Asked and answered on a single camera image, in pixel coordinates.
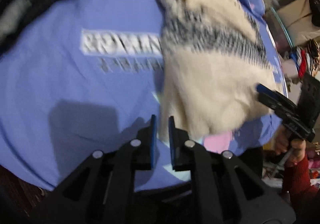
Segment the red sleeve forearm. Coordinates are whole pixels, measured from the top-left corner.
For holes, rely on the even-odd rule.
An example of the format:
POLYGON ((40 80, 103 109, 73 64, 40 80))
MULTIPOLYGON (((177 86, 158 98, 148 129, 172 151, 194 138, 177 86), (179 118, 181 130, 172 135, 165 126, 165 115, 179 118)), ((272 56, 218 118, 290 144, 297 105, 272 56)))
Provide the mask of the red sleeve forearm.
POLYGON ((291 195, 306 202, 319 199, 319 189, 311 185, 308 159, 304 158, 293 166, 291 195))

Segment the person's right hand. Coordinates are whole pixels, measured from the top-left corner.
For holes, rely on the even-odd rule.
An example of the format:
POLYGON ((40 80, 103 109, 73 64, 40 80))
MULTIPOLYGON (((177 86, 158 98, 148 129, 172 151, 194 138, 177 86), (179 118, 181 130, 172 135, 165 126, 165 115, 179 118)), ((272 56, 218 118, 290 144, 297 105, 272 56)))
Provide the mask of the person's right hand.
POLYGON ((296 166, 305 158, 306 141, 292 139, 291 132, 281 125, 275 134, 274 151, 277 155, 280 155, 281 153, 287 153, 290 149, 293 149, 293 151, 285 162, 286 167, 296 166))

